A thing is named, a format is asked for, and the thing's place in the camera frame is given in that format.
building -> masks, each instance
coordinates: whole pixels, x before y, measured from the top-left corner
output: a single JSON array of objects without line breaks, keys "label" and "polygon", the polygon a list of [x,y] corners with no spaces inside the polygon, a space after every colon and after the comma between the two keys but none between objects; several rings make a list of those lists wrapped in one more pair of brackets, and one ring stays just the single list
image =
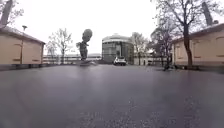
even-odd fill
[{"label": "building", "polygon": [[44,42],[8,26],[0,30],[0,64],[42,64]]},{"label": "building", "polygon": [[[224,23],[190,35],[193,65],[224,66]],[[187,65],[188,59],[183,38],[173,40],[173,64]]]},{"label": "building", "polygon": [[[44,64],[61,64],[61,55],[56,56],[50,56],[50,55],[44,55],[43,57],[43,63]],[[101,54],[88,54],[86,60],[90,61],[98,61],[101,59]],[[79,54],[71,54],[71,55],[65,55],[64,57],[64,64],[75,64],[77,61],[81,60],[81,56]]]},{"label": "building", "polygon": [[128,64],[134,64],[134,45],[129,37],[114,34],[102,40],[102,60],[113,63],[116,56],[124,56]]}]

roof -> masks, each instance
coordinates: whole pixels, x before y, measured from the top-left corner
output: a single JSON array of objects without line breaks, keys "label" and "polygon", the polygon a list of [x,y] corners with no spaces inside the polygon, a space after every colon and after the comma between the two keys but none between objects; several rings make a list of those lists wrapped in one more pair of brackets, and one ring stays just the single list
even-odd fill
[{"label": "roof", "polygon": [[35,43],[45,44],[45,42],[43,42],[39,39],[36,39],[26,33],[23,34],[23,32],[21,32],[17,29],[11,28],[9,26],[5,26],[4,28],[2,28],[1,32],[3,32],[4,34],[13,36],[15,38],[18,38],[18,39],[25,39],[25,40],[32,41]]},{"label": "roof", "polygon": [[113,41],[121,41],[121,42],[129,42],[129,37],[121,36],[115,33],[112,36],[107,36],[103,38],[102,42],[113,42]]},{"label": "roof", "polygon": [[118,35],[117,33],[115,33],[112,36],[107,36],[107,37],[103,38],[103,40],[106,40],[106,39],[128,39],[128,38],[129,37],[121,36],[121,35]]},{"label": "roof", "polygon": [[[201,37],[201,36],[204,36],[204,35],[213,33],[213,32],[222,31],[223,29],[224,29],[224,23],[222,23],[222,24],[216,24],[216,25],[210,26],[208,28],[205,28],[203,30],[200,30],[200,31],[191,33],[190,34],[190,38],[192,39],[192,38],[195,38],[195,37]],[[184,38],[181,37],[181,38],[178,38],[178,39],[173,40],[172,43],[178,43],[178,42],[181,42],[183,40],[184,40]]]}]

road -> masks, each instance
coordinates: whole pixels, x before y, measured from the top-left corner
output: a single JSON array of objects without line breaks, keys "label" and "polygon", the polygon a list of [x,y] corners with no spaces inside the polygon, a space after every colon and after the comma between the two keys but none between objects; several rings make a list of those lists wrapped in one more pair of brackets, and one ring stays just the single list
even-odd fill
[{"label": "road", "polygon": [[224,75],[138,66],[0,72],[0,128],[223,128]]}]

dark sculpture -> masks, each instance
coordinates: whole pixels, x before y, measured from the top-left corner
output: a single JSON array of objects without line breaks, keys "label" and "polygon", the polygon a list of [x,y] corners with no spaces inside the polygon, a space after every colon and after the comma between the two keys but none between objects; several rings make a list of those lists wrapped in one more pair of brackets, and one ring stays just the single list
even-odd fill
[{"label": "dark sculpture", "polygon": [[89,46],[87,42],[90,41],[91,37],[92,37],[92,31],[90,29],[86,29],[82,35],[82,42],[77,43],[82,61],[85,61],[87,58],[88,54],[87,46]]}]

beige building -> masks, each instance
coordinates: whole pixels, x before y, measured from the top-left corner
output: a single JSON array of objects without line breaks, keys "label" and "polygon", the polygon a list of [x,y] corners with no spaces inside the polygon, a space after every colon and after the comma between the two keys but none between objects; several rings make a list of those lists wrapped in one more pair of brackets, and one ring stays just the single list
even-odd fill
[{"label": "beige building", "polygon": [[[193,65],[224,66],[224,24],[214,25],[190,35]],[[187,65],[183,38],[173,41],[173,64]]]},{"label": "beige building", "polygon": [[0,64],[42,64],[44,42],[18,30],[5,27],[0,31]]}]

